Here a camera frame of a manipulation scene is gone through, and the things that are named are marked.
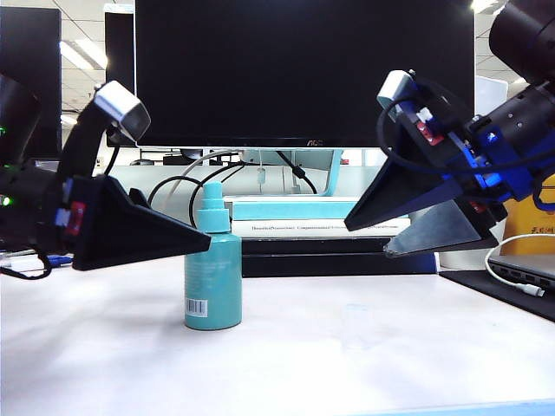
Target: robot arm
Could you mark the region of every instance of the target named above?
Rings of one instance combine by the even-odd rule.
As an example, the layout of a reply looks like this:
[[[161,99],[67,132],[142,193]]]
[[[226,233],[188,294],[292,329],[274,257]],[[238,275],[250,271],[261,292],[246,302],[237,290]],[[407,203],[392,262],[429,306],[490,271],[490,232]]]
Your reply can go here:
[[[555,209],[539,196],[555,173],[555,3],[510,1],[490,46],[531,86],[486,116],[415,73],[394,71],[379,94],[389,157],[345,224],[357,230],[432,206],[391,240],[390,256],[494,247],[489,230],[509,198],[533,195],[539,209]],[[388,115],[395,143],[383,137]]]
[[[91,176],[105,131],[139,140],[150,124],[147,110],[124,87],[112,81],[96,91],[57,172],[22,162],[38,114],[35,97],[0,75],[0,249],[30,247],[42,259],[74,253],[77,270],[208,250],[209,236],[153,211],[138,190],[127,195],[116,179]],[[41,277],[48,273],[47,267]]]

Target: bottle label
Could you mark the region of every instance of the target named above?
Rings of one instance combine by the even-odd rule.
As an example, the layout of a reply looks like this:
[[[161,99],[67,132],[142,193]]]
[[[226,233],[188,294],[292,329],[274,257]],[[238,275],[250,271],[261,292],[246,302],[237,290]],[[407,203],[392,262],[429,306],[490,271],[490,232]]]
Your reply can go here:
[[[197,318],[208,317],[208,301],[202,299],[185,299],[185,313]]]

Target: desk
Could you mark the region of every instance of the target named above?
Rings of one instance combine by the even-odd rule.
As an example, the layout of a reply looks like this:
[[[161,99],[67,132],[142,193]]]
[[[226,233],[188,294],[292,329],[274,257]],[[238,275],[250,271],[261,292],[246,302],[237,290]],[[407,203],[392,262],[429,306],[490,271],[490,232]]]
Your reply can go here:
[[[441,277],[245,279],[243,323],[198,332],[182,323],[182,262],[3,276],[2,415],[328,415],[555,397],[555,325]],[[348,304],[366,305],[369,322],[353,324]]]

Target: computer monitor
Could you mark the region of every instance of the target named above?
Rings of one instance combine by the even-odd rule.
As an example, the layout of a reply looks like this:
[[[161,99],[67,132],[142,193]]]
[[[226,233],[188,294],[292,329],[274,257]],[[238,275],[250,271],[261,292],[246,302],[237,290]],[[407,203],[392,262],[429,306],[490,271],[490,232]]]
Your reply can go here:
[[[104,13],[104,44],[108,65],[106,82],[118,81],[129,91],[135,91],[134,15],[125,12]],[[108,146],[136,147],[123,134],[107,137]]]
[[[41,118],[25,156],[57,159],[62,150],[62,62],[59,9],[0,7],[0,73],[27,87]]]
[[[473,20],[471,0],[136,0],[139,145],[376,146],[390,70],[473,108]]]

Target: ceiling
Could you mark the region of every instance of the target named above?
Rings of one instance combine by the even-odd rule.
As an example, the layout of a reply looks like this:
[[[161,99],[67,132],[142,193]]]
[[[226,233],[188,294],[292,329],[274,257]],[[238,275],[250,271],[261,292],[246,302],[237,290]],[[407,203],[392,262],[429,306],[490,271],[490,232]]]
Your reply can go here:
[[[104,50],[104,4],[110,0],[0,0],[3,6],[57,8],[62,12],[62,40],[89,38]],[[133,4],[134,0],[111,0],[112,3]],[[525,84],[513,84],[519,79],[509,67],[493,56],[487,37],[495,10],[505,0],[489,0],[487,9],[476,15],[477,74],[509,82],[509,94],[514,95]],[[94,86],[105,81],[103,70],[81,70],[62,58],[62,109],[73,113],[82,110],[90,100]]]

